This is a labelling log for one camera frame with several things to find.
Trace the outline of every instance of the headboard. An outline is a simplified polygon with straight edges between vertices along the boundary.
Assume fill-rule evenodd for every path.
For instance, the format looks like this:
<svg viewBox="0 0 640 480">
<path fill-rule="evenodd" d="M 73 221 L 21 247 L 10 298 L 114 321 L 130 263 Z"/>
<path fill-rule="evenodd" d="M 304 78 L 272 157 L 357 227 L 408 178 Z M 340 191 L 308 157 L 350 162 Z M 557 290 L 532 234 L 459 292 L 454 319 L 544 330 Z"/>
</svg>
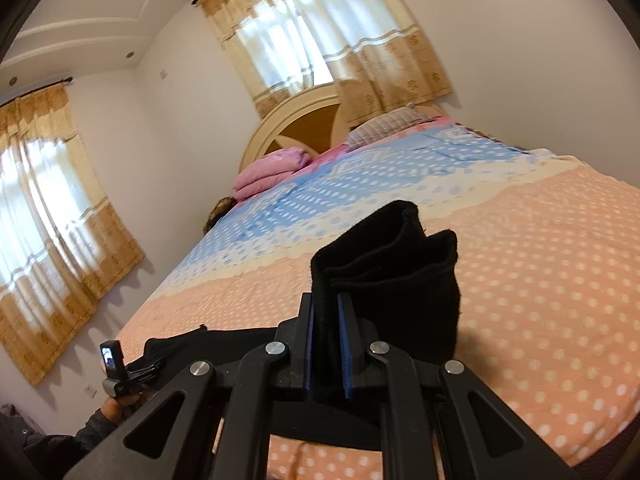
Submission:
<svg viewBox="0 0 640 480">
<path fill-rule="evenodd" d="M 417 106 L 431 115 L 445 115 L 433 103 Z M 260 123 L 244 150 L 240 171 L 254 160 L 280 148 L 298 146 L 318 156 L 346 138 L 349 127 L 340 116 L 335 85 L 309 88 L 276 106 Z"/>
</svg>

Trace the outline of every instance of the curtain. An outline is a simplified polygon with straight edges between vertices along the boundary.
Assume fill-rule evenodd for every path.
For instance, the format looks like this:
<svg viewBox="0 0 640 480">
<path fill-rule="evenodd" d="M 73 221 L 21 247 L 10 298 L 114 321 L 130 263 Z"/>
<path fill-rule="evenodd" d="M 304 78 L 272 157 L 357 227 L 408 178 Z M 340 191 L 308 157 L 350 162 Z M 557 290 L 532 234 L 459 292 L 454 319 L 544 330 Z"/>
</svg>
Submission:
<svg viewBox="0 0 640 480">
<path fill-rule="evenodd" d="M 452 92 L 401 0 L 201 0 L 261 117 L 333 80 L 349 126 Z"/>
<path fill-rule="evenodd" d="M 0 343 L 40 383 L 144 254 L 91 170 L 62 84 L 0 108 Z"/>
</svg>

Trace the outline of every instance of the pink pillow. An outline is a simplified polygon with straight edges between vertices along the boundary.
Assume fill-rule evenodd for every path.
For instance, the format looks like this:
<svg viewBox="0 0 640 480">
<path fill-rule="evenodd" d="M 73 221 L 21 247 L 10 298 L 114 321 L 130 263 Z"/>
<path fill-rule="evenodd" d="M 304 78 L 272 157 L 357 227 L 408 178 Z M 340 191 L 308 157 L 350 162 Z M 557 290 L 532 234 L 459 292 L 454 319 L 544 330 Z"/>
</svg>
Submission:
<svg viewBox="0 0 640 480">
<path fill-rule="evenodd" d="M 310 155 L 302 148 L 283 148 L 269 153 L 249 164 L 236 176 L 232 187 L 241 189 L 266 176 L 298 171 L 311 160 Z"/>
<path fill-rule="evenodd" d="M 236 200 L 245 200 L 255 194 L 262 193 L 263 191 L 267 191 L 271 189 L 276 184 L 281 183 L 286 178 L 289 178 L 293 175 L 293 171 L 286 171 L 285 173 L 280 173 L 277 175 L 265 176 L 247 186 L 241 187 L 240 189 L 234 190 L 234 198 Z"/>
</svg>

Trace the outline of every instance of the small camera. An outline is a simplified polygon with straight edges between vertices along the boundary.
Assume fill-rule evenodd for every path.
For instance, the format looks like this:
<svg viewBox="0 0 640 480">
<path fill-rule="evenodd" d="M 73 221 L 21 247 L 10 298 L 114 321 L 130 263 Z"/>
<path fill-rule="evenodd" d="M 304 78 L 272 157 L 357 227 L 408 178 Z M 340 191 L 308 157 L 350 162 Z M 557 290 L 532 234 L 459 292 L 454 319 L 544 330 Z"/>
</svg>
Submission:
<svg viewBox="0 0 640 480">
<path fill-rule="evenodd" d="M 107 372 L 107 378 L 102 381 L 102 387 L 108 396 L 116 399 L 145 391 L 158 378 L 165 363 L 165 359 L 161 358 L 149 366 L 129 371 L 124 365 L 120 342 L 115 339 L 100 345 L 100 355 Z"/>
<path fill-rule="evenodd" d="M 102 354 L 104 369 L 107 371 L 107 377 L 114 381 L 126 381 L 128 374 L 124 365 L 120 342 L 113 339 L 105 341 L 100 345 L 100 353 Z"/>
</svg>

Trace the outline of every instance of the camera screen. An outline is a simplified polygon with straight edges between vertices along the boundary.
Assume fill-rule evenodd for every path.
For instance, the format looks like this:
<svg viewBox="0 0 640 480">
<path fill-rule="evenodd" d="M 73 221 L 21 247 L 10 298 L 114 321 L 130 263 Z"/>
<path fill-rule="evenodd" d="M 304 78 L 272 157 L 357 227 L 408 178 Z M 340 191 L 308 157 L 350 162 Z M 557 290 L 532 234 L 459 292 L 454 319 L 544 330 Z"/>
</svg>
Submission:
<svg viewBox="0 0 640 480">
<path fill-rule="evenodd" d="M 104 366 L 107 368 L 107 370 L 116 369 L 116 363 L 113 359 L 113 354 L 111 353 L 110 348 L 102 349 L 102 360 L 104 361 Z"/>
</svg>

